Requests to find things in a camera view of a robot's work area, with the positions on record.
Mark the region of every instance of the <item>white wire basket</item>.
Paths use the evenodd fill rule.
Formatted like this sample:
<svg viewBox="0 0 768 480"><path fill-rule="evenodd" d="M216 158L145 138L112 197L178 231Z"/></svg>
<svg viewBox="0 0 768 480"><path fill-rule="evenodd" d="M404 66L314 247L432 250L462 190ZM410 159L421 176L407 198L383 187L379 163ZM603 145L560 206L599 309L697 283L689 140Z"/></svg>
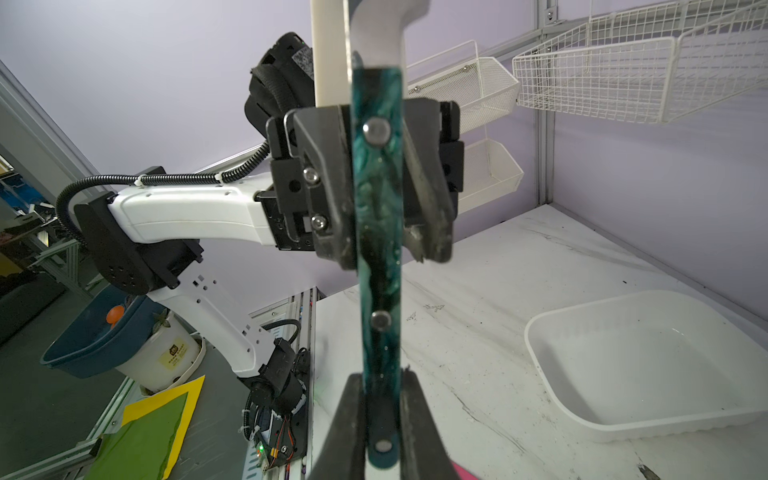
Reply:
<svg viewBox="0 0 768 480"><path fill-rule="evenodd" d="M463 213L518 189L523 170L504 145L488 138L464 150L464 191L458 196Z"/></svg>
<svg viewBox="0 0 768 480"><path fill-rule="evenodd" d="M667 123L768 83L768 0L669 2L591 18L516 56L518 103Z"/></svg>
<svg viewBox="0 0 768 480"><path fill-rule="evenodd" d="M419 75L420 71L434 72L436 65L440 65L439 73ZM461 133L509 115L520 90L520 82L498 60L478 56L474 41L409 65L408 77L407 98L458 103Z"/></svg>

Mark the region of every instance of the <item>white marble tabletop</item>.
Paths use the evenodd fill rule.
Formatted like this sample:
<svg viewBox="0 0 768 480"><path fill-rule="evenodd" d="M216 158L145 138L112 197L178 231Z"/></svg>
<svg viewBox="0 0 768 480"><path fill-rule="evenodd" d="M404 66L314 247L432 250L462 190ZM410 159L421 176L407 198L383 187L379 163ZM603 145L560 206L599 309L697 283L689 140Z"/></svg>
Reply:
<svg viewBox="0 0 768 480"><path fill-rule="evenodd" d="M402 365L419 376L451 458L481 480L642 479L638 465L662 480L768 478L766 416L604 444L579 439L561 424L525 347L526 323L549 310L656 289L691 295L742 330L764 334L549 206L458 242L450 263L405 265ZM362 368L358 305L357 287L317 304L313 455L347 376ZM366 477L398 475L370 468Z"/></svg>

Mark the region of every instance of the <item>green sheet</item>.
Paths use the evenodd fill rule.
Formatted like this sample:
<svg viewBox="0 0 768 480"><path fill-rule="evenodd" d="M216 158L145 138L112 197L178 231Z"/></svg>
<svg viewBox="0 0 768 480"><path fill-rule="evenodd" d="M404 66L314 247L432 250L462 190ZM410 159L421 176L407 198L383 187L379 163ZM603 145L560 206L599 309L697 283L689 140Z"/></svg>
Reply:
<svg viewBox="0 0 768 480"><path fill-rule="evenodd" d="M160 480L187 394L104 437L86 480Z"/></svg>

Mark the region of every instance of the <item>bolt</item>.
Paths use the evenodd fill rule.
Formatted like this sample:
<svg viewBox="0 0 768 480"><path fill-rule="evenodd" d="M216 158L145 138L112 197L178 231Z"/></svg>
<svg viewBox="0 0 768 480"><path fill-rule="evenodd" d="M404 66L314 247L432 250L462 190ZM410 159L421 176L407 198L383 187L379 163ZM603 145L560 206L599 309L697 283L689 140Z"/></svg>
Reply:
<svg viewBox="0 0 768 480"><path fill-rule="evenodd" d="M322 232L328 227L328 219L323 215L312 216L312 228L318 232Z"/></svg>
<svg viewBox="0 0 768 480"><path fill-rule="evenodd" d="M317 185L320 183L320 175L314 168L307 167L304 169L304 180L306 180L309 185Z"/></svg>
<svg viewBox="0 0 768 480"><path fill-rule="evenodd" d="M386 331L392 325L392 317L385 310L377 310L371 315L371 326L380 332Z"/></svg>
<svg viewBox="0 0 768 480"><path fill-rule="evenodd" d="M381 439L374 445L378 453L387 453L392 450L392 442L387 439Z"/></svg>
<svg viewBox="0 0 768 480"><path fill-rule="evenodd" d="M371 117L362 126L362 135L373 147L383 147L392 135L392 126L386 118Z"/></svg>

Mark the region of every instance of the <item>yellow label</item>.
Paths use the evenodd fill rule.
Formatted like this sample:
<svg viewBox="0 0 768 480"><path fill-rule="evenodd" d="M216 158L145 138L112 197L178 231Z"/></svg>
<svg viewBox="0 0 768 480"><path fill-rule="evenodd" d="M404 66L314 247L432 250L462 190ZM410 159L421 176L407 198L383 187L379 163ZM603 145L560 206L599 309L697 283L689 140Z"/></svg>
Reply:
<svg viewBox="0 0 768 480"><path fill-rule="evenodd" d="M176 337L173 344L163 352L162 355L160 355L160 363L163 364L163 366L169 370L176 369L176 366L179 364L181 360L184 359L184 356L187 355L187 344L184 343L184 341Z"/></svg>

